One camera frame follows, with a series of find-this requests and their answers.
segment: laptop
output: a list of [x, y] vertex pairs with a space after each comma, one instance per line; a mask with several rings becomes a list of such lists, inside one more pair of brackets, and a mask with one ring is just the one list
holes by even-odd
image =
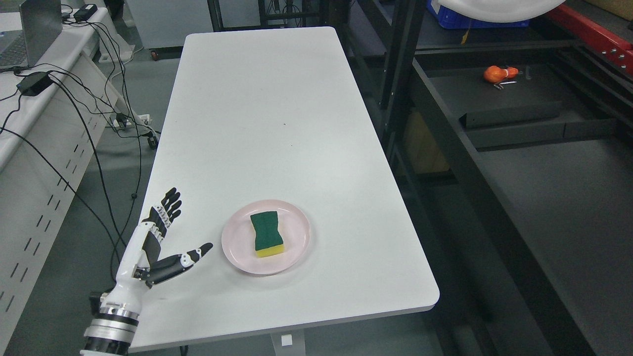
[[0, 69], [32, 67], [61, 33], [61, 0], [20, 4], [22, 30], [0, 32]]

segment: gray floor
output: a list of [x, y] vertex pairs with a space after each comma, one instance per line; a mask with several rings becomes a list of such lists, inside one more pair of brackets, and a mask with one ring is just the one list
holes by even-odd
[[[119, 27], [130, 43], [140, 45], [134, 30]], [[126, 82], [130, 102], [137, 113], [148, 113], [153, 127], [160, 130], [169, 102], [178, 59], [151, 61], [149, 52], [138, 52], [127, 65]], [[110, 68], [100, 65], [106, 73]], [[120, 85], [121, 77], [113, 81]], [[140, 214], [154, 152], [142, 143], [142, 177], [139, 197], [132, 212], [131, 234]], [[120, 139], [105, 130], [97, 147], [115, 219], [125, 221], [134, 192], [139, 149], [134, 139]], [[78, 193], [102, 217], [108, 216], [99, 172], [94, 158]], [[111, 287], [108, 261], [111, 245], [103, 228], [77, 200], [71, 205], [37, 284], [29, 298], [5, 356], [76, 355], [84, 345], [89, 325], [88, 294]], [[422, 314], [307, 329], [306, 348], [310, 356], [326, 355], [441, 355], [437, 338]], [[176, 348], [142, 352], [138, 355], [178, 355]], [[193, 345], [189, 355], [274, 355], [268, 335]]]

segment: power adapter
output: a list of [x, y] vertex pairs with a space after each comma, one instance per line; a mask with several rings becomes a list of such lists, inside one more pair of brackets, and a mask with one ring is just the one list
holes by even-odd
[[75, 12], [73, 17], [77, 22], [88, 21], [88, 19], [92, 17], [95, 12], [97, 12], [97, 6], [95, 4], [86, 4], [80, 7], [79, 10]]
[[27, 75], [16, 85], [24, 96], [37, 96], [53, 83], [46, 72], [35, 72]]

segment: white desk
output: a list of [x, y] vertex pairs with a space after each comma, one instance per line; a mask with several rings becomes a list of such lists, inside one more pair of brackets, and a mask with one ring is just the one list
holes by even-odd
[[[98, 9], [92, 21], [101, 21], [106, 9]], [[19, 15], [0, 14], [0, 29], [15, 29]], [[104, 90], [116, 103], [115, 89], [86, 57], [94, 47], [91, 27], [64, 26], [39, 63], [52, 63], [77, 74], [95, 95]], [[55, 69], [37, 67], [38, 71]], [[0, 74], [0, 98], [15, 92], [21, 78]], [[96, 112], [94, 100], [74, 81], [64, 83], [75, 97]], [[18, 107], [18, 96], [0, 102], [0, 125]], [[100, 115], [79, 106], [95, 143], [105, 127]], [[66, 95], [55, 85], [36, 97], [23, 97], [22, 108], [12, 114], [7, 129], [25, 136], [77, 188], [92, 156], [84, 126]], [[22, 140], [9, 132], [0, 134], [0, 351], [4, 352], [22, 314], [51, 246], [64, 220], [73, 193], [57, 174]]]
[[[131, 352], [431, 309], [427, 259], [334, 29], [187, 37], [141, 216], [172, 186], [169, 256], [215, 247], [144, 298]], [[311, 224], [303, 258], [254, 277], [224, 256], [229, 217], [264, 199]]]

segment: yellow sponge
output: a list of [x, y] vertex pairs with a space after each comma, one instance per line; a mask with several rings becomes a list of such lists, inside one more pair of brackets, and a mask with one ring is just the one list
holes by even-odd
[[251, 215], [255, 228], [255, 253], [258, 257], [268, 257], [284, 252], [284, 240], [279, 234], [277, 211]]

